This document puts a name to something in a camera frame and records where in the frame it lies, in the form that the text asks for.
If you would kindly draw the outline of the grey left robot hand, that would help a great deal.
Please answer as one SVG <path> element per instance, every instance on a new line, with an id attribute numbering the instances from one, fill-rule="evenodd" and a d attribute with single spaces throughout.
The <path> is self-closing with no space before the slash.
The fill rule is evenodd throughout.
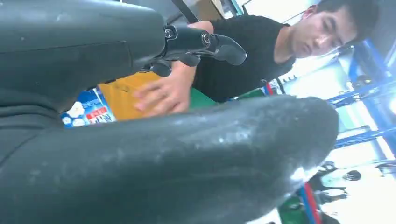
<path id="1" fill-rule="evenodd" d="M 3 224 L 244 224 L 295 193 L 333 149 L 326 101 L 278 95 L 65 128 L 97 84 L 179 54 L 233 64 L 234 41 L 113 0 L 0 3 Z"/>

